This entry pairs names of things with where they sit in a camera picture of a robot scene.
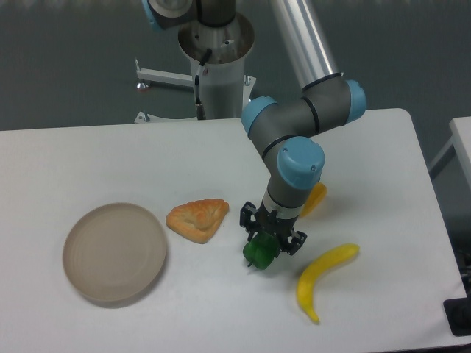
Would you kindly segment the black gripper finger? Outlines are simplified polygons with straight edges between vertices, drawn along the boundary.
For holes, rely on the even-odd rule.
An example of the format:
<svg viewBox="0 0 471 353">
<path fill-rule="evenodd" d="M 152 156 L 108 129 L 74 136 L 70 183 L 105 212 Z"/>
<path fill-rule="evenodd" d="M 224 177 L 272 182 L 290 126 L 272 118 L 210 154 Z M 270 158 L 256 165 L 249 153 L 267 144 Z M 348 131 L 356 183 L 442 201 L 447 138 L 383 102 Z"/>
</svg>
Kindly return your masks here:
<svg viewBox="0 0 471 353">
<path fill-rule="evenodd" d="M 260 231 L 260 223 L 257 219 L 258 209 L 251 202 L 246 202 L 240 210 L 239 225 L 247 231 L 247 240 Z"/>
<path fill-rule="evenodd" d="M 278 258 L 281 252 L 290 256 L 296 254 L 307 239 L 307 235 L 304 232 L 295 231 L 294 228 L 283 229 L 280 232 L 276 232 L 274 237 L 277 240 L 275 258 Z"/>
</svg>

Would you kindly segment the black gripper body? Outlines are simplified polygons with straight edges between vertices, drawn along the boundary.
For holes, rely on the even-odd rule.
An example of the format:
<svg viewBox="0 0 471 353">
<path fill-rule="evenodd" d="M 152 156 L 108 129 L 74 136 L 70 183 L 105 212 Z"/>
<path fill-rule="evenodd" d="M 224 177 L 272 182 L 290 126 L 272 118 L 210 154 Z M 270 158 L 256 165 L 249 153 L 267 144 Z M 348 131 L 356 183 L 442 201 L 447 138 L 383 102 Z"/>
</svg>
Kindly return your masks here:
<svg viewBox="0 0 471 353">
<path fill-rule="evenodd" d="M 271 214 L 264 205 L 261 205 L 255 215 L 258 222 L 258 232 L 265 232 L 275 236 L 280 244 L 288 244 L 291 237 L 296 217 L 290 219 L 282 219 L 277 217 L 277 212 Z"/>
</svg>

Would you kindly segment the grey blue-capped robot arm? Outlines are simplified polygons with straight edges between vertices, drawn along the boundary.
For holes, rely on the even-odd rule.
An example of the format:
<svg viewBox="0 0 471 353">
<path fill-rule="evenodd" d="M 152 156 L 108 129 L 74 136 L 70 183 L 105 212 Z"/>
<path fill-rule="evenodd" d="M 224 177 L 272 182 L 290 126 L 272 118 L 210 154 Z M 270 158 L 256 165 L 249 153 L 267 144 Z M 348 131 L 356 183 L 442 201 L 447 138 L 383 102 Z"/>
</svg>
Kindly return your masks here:
<svg viewBox="0 0 471 353">
<path fill-rule="evenodd" d="M 314 136 L 356 121 L 366 111 L 364 90 L 336 67 L 312 3 L 273 1 L 271 6 L 302 90 L 290 104 L 244 95 L 244 61 L 255 33 L 234 1 L 144 1 L 153 29 L 179 29 L 191 75 L 137 70 L 143 82 L 188 84 L 199 120 L 241 120 L 270 173 L 261 204 L 246 203 L 240 212 L 248 234 L 244 257 L 260 269 L 282 252 L 295 254 L 306 240 L 294 225 L 325 164 Z"/>
</svg>

